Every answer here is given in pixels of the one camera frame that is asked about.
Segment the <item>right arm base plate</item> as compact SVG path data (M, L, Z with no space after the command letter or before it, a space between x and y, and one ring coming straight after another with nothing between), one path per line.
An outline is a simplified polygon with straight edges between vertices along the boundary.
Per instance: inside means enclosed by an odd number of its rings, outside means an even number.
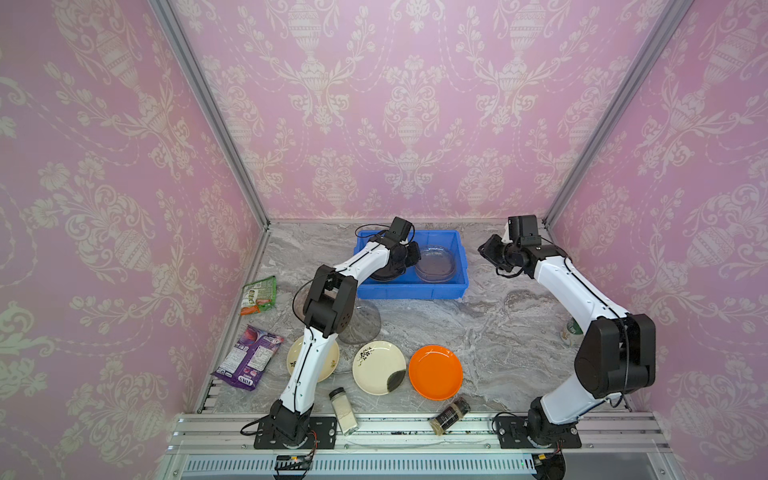
M501 412L491 420L491 430L502 449L582 447L575 424L554 425L546 419L528 420L510 412Z

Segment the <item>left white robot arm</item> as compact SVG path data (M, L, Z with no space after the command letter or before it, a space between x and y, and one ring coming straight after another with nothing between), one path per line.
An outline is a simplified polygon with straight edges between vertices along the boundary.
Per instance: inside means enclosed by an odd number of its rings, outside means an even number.
M348 260L318 267L302 307L304 331L297 363L267 417L274 431L291 443L307 434L321 368L331 344L352 319L359 285L372 276L398 278L419 260L414 225L396 217Z

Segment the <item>pinkish translucent plate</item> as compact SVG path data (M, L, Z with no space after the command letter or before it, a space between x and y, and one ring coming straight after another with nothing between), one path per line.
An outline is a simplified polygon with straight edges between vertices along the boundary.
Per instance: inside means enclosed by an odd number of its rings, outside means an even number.
M454 254L442 246L426 246L420 251L421 258L414 269L424 283L445 283L457 271Z

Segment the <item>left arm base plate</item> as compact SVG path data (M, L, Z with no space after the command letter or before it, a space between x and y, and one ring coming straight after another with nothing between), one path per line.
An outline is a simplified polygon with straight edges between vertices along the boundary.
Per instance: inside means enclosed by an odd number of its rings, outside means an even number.
M258 424L253 439L255 450L312 449L332 450L335 448L338 421L333 416L311 416L301 418L296 425L280 425L271 419Z

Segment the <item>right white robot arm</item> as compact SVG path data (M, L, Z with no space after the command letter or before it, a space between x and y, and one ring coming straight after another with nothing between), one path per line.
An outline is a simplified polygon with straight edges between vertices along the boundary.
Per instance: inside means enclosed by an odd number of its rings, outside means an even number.
M570 434L595 407L650 387L656 378L656 326L594 286L565 250L539 234L534 215L511 216L503 235L479 248L504 278L521 274L544 286L583 333L574 373L558 388L534 399L527 416L533 444L548 447Z

